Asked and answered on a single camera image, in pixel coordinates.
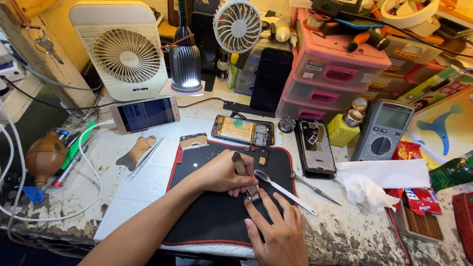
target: desk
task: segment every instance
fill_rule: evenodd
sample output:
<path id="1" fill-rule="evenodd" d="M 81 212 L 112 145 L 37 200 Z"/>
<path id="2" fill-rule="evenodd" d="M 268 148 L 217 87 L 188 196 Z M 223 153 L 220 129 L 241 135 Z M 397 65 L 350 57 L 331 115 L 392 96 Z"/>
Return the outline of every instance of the desk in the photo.
<path id="1" fill-rule="evenodd" d="M 187 105 L 209 97 L 221 97 L 225 100 L 248 102 L 248 96 L 237 95 L 226 91 L 226 83 L 215 81 L 214 91 L 205 92 L 199 97 L 179 97 L 179 105 Z M 100 104 L 112 101 L 105 96 Z M 181 117 L 196 117 L 214 120 L 217 114 L 230 115 L 230 111 L 222 109 L 223 103 L 211 100 L 192 107 L 180 110 Z M 247 115 L 250 119 L 269 120 L 277 124 L 278 119 Z M 111 119 L 108 108 L 100 110 L 99 121 Z M 79 117 L 72 115 L 64 124 L 64 127 L 79 129 L 83 128 Z M 107 134 L 106 141 L 101 135 Z M 40 236 L 52 239 L 65 239 L 73 243 L 94 243 L 99 224 L 102 222 L 107 208 L 117 191 L 123 178 L 123 166 L 115 165 L 115 161 L 124 155 L 133 146 L 138 136 L 119 135 L 110 127 L 103 127 L 95 133 L 91 140 L 88 157 L 101 175 L 104 183 L 102 197 L 84 213 L 73 218 L 58 222 L 38 223 L 14 223 L 14 231 L 32 236 Z M 283 134 L 280 138 L 282 146 L 292 155 L 293 169 L 301 174 L 300 160 L 296 139 L 293 133 Z M 347 161 L 350 149 L 347 147 L 332 147 L 336 162 Z M 296 191 L 300 198 L 311 204 L 317 211 L 316 217 L 306 213 L 304 219 L 304 240 L 308 247 L 309 261 L 313 265 L 406 265 L 404 253 L 398 243 L 391 223 L 386 213 L 370 213 L 359 205 L 352 205 L 346 199 L 346 192 L 333 180 L 306 179 L 312 185 L 320 188 L 329 196 L 334 198 L 342 206 L 328 202 L 324 198 L 313 193 L 305 185 L 296 182 Z M 92 171 L 79 162 L 71 175 L 65 182 L 65 188 L 46 190 L 45 201 L 42 204 L 33 205 L 23 197 L 20 205 L 21 214 L 29 218 L 49 218 L 67 215 L 73 211 L 82 209 L 93 200 L 98 192 L 97 184 Z M 403 239 L 407 243 L 415 265 L 420 266 L 442 266 L 442 265 L 469 265 L 465 259 L 463 248 L 459 243 L 458 233 L 452 210 L 452 195 L 458 194 L 458 187 L 449 188 L 438 193 L 443 216 L 443 224 L 447 228 L 445 244 L 425 243 L 410 238 Z M 5 215 L 0 216 L 0 224 L 6 228 L 8 219 Z M 234 250 L 237 247 L 220 244 L 219 254 L 237 256 Z M 182 246 L 182 250 L 201 251 L 200 245 Z"/>

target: gold smartphone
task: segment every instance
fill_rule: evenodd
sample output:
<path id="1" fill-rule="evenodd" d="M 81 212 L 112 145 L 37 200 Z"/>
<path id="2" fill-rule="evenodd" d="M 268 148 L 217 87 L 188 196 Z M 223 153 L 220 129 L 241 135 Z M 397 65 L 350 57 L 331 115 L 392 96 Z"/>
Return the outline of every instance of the gold smartphone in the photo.
<path id="1" fill-rule="evenodd" d="M 110 107 L 110 112 L 121 134 L 143 131 L 181 120 L 175 96 L 116 104 Z"/>

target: hand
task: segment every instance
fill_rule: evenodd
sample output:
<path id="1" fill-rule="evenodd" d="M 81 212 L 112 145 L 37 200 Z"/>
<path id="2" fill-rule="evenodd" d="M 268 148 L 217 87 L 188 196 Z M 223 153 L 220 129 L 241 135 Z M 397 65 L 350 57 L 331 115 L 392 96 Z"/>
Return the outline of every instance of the hand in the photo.
<path id="1" fill-rule="evenodd" d="M 217 157 L 190 174 L 189 177 L 198 180 L 198 185 L 202 190 L 228 191 L 230 196 L 237 197 L 238 193 L 246 191 L 246 186 L 257 185 L 258 180 L 253 174 L 254 159 L 246 154 L 240 153 L 249 176 L 239 176 L 235 173 L 232 161 L 234 153 L 230 150 L 222 151 Z"/>
<path id="2" fill-rule="evenodd" d="M 307 266 L 309 257 L 307 247 L 302 236 L 302 214 L 296 206 L 278 193 L 274 198 L 284 210 L 284 219 L 268 194 L 260 188 L 260 197 L 269 217 L 273 221 L 271 226 L 253 204 L 245 199 L 245 207 L 251 219 L 245 219 L 248 237 L 253 245 L 254 255 L 262 266 Z M 260 229 L 264 240 L 261 241 Z"/>

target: toothbrush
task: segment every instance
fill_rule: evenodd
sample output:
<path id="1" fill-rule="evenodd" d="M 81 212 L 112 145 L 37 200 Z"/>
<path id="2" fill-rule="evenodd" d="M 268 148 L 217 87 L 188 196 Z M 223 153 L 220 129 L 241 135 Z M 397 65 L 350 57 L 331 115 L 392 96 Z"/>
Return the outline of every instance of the toothbrush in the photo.
<path id="1" fill-rule="evenodd" d="M 264 181 L 268 182 L 271 184 L 271 186 L 273 186 L 274 188 L 276 188 L 277 190 L 281 191 L 284 195 L 288 196 L 291 200 L 293 200 L 294 202 L 296 202 L 299 206 L 301 206 L 302 208 L 304 208 L 306 211 L 308 211 L 309 213 L 311 213 L 313 216 L 316 216 L 317 215 L 317 212 L 314 211 L 314 209 L 312 209 L 309 205 L 307 205 L 305 202 L 303 202 L 301 199 L 299 199 L 298 197 L 294 196 L 291 192 L 287 191 L 286 189 L 284 189 L 283 187 L 281 187 L 280 185 L 276 184 L 274 181 L 271 181 L 271 179 L 269 178 L 269 176 L 261 171 L 261 170 L 258 170 L 256 169 L 254 171 L 254 175 L 263 179 Z"/>

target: drawer handle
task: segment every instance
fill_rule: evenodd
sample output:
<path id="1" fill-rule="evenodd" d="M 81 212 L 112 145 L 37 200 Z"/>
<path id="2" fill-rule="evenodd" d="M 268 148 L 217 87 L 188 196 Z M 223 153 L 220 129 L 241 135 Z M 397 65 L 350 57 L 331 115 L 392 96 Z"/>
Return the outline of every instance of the drawer handle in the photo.
<path id="1" fill-rule="evenodd" d="M 356 69 L 330 65 L 325 69 L 324 77 L 328 80 L 347 82 L 354 79 L 358 72 Z"/>
<path id="2" fill-rule="evenodd" d="M 325 115 L 325 112 L 309 110 L 309 109 L 302 109 L 299 111 L 300 118 L 306 119 L 313 119 L 313 120 L 320 120 Z"/>
<path id="3" fill-rule="evenodd" d="M 313 101 L 321 102 L 321 103 L 332 103 L 336 101 L 340 97 L 340 93 L 334 93 L 330 91 L 324 91 L 319 89 L 314 89 L 310 94 L 310 98 Z"/>

